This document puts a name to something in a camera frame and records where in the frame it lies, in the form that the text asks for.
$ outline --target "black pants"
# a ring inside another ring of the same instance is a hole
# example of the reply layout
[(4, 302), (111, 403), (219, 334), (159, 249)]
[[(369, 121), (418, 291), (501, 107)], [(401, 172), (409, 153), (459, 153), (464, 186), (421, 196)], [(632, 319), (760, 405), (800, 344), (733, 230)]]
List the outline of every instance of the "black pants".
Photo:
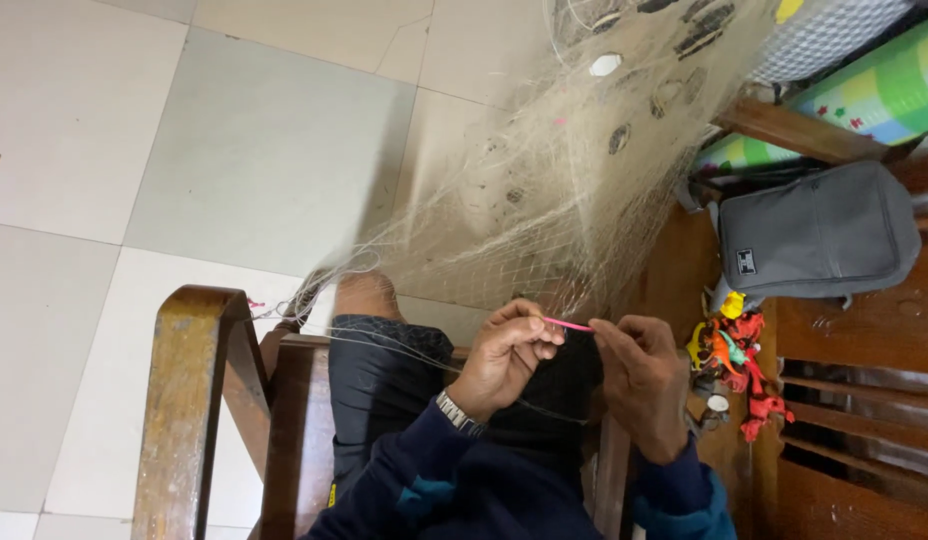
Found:
[[(444, 388), (453, 346), (437, 328), (370, 315), (339, 315), (328, 357), (334, 437), (334, 484), (342, 495), (371, 459), (377, 437), (402, 432)], [(591, 334), (567, 331), (554, 359), (542, 362), (521, 397), (538, 408), (587, 419), (603, 372)], [(494, 444), (552, 469), (580, 488), (583, 426), (521, 403), (497, 411), (484, 434)]]

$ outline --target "gray backpack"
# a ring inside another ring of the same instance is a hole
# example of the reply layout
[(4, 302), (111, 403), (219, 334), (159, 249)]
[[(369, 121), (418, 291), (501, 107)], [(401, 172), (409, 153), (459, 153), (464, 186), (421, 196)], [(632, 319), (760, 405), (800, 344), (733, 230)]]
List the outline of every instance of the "gray backpack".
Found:
[(910, 272), (921, 238), (910, 195), (876, 161), (723, 201), (724, 278), (745, 295), (849, 297)]

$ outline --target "metal watch band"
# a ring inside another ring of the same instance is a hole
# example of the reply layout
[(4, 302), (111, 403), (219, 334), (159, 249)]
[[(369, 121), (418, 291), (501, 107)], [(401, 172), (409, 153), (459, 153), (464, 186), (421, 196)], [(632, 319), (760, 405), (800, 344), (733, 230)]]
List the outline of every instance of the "metal watch band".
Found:
[(464, 411), (460, 410), (457, 403), (450, 400), (446, 390), (437, 396), (437, 407), (440, 408), (457, 431), (465, 436), (476, 438), (487, 429), (486, 423), (474, 422), (470, 416), (464, 414)]

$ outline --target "person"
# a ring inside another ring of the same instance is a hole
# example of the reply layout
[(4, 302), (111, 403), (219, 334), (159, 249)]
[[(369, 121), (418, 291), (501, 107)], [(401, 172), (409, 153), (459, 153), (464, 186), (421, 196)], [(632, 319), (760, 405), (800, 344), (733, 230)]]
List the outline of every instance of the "person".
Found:
[(383, 274), (342, 279), (328, 357), (334, 482), (303, 538), (601, 538), (580, 475), (580, 420), (599, 385), (638, 450), (632, 515), (647, 538), (734, 538), (687, 431), (689, 367), (669, 326), (628, 315), (587, 333), (542, 316), (524, 299), (493, 313), (445, 386), (446, 335), (408, 324)]

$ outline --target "fishing net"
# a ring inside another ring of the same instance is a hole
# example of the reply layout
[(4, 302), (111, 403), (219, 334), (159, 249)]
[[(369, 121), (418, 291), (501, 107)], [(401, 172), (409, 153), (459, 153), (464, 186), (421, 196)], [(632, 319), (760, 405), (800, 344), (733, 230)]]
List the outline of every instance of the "fishing net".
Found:
[[(468, 129), (428, 170), (426, 194), (302, 291), (376, 270), (422, 299), (494, 310), (520, 296), (567, 321), (618, 316), (777, 3), (557, 0), (511, 113)], [(310, 298), (292, 302), (299, 314)]]

